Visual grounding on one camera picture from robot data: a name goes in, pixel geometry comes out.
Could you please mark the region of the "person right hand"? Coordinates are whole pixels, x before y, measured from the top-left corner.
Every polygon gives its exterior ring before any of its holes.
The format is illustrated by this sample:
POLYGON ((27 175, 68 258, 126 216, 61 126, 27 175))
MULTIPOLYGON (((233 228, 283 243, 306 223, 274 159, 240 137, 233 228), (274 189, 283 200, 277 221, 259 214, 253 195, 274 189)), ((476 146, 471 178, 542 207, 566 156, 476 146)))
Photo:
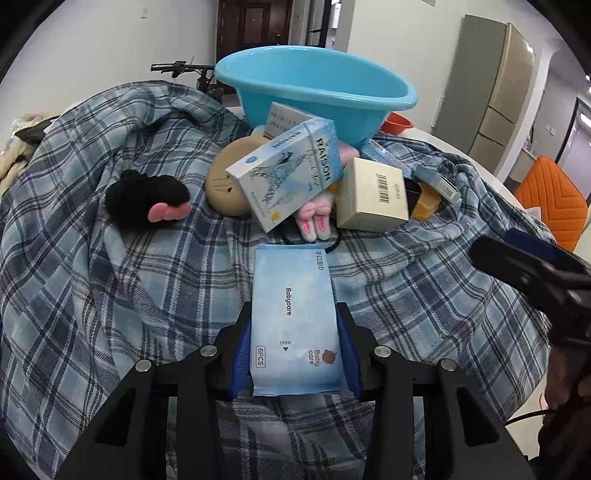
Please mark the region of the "person right hand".
POLYGON ((590 398, 590 374, 582 377, 589 353, 580 349, 563 348, 552 344, 544 397, 548 407, 558 409, 567 403, 571 393, 590 398))

